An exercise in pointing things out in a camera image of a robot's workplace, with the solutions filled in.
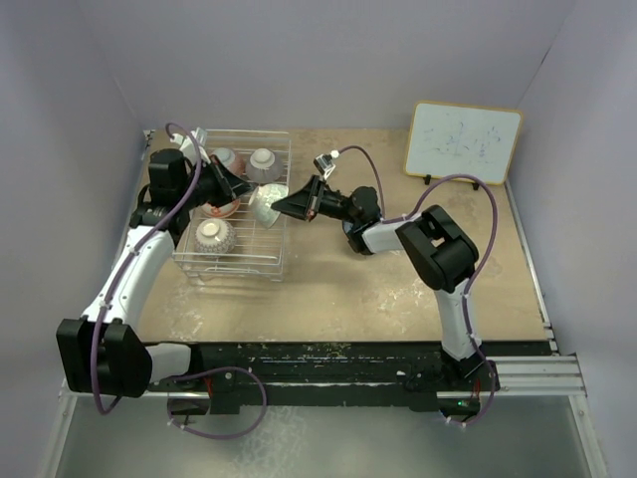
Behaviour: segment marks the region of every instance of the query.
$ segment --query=gray wall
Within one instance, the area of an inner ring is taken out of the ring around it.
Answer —
[[[2,2],[0,65],[0,475],[13,478],[38,468],[63,378],[56,327],[107,275],[143,136],[73,0]]]
[[[635,476],[637,4],[580,0],[521,104],[511,181],[611,471]]]
[[[406,127],[515,107],[574,0],[81,0],[144,127]]]

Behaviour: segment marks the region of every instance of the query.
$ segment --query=black and white robotic arm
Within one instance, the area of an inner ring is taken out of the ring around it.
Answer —
[[[253,190],[252,184],[219,161],[207,158],[198,144],[204,134],[198,129],[185,138],[177,137],[174,148],[150,157],[150,181],[138,197],[117,264],[81,318],[60,324],[57,340],[71,390],[96,394],[99,383],[98,394],[137,397],[150,383],[201,371],[193,365],[190,345],[143,344],[134,331],[155,278],[186,230],[192,209],[204,203],[221,207]],[[205,160],[196,177],[192,164],[202,152]],[[474,243],[440,206],[431,206],[417,217],[383,222],[374,188],[361,186],[348,196],[333,191],[326,182],[333,170],[329,156],[319,156],[315,164],[321,176],[313,175],[301,190],[274,203],[273,209],[307,221],[319,214],[340,220],[349,245],[359,254],[404,250],[420,278],[435,292],[443,350],[453,360],[471,358],[481,342],[475,332],[468,334],[475,329],[467,324],[462,303],[466,301],[473,317],[471,298],[464,291],[478,261]],[[191,185],[194,189],[175,212]],[[157,229],[168,213],[173,214],[170,220]]]

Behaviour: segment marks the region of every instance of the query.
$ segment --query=beige table surface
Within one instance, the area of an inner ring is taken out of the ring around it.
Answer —
[[[424,190],[422,178],[402,171],[406,130],[299,129],[292,133],[291,191],[315,173],[322,152],[359,144],[374,158],[385,190],[387,216],[410,211]],[[157,134],[152,149],[166,145]],[[364,157],[349,151],[330,178],[349,193],[374,185]],[[505,189],[494,186],[500,208],[493,255],[474,287],[477,329],[486,340],[545,340],[531,273]],[[438,203],[482,252],[491,228],[484,191],[467,183],[443,184]],[[284,282],[220,277],[193,285],[172,260],[157,277],[138,333],[145,341],[438,341],[441,327],[433,293],[404,252],[370,257],[350,251],[340,223],[319,217],[288,220]]]

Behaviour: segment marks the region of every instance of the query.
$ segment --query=small whiteboard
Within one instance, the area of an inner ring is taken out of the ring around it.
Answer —
[[[517,110],[419,103],[409,131],[405,173],[466,173],[488,184],[502,184],[522,121]]]

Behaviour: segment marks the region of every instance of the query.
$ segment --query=metal dish rack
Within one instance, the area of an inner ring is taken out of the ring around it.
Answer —
[[[248,160],[250,154],[260,147],[273,151],[284,164],[281,177],[274,182],[290,187],[292,141],[288,133],[239,129],[207,129],[207,133],[204,147],[208,153],[217,147],[230,147],[242,159]],[[237,245],[229,254],[202,254],[195,251],[197,227],[209,217],[199,208],[193,212],[190,224],[172,254],[173,260],[186,276],[199,279],[199,285],[205,285],[206,279],[220,275],[283,280],[287,217],[280,215],[274,226],[265,229],[249,210],[249,199],[249,194],[241,197],[237,211],[225,218],[237,232]]]

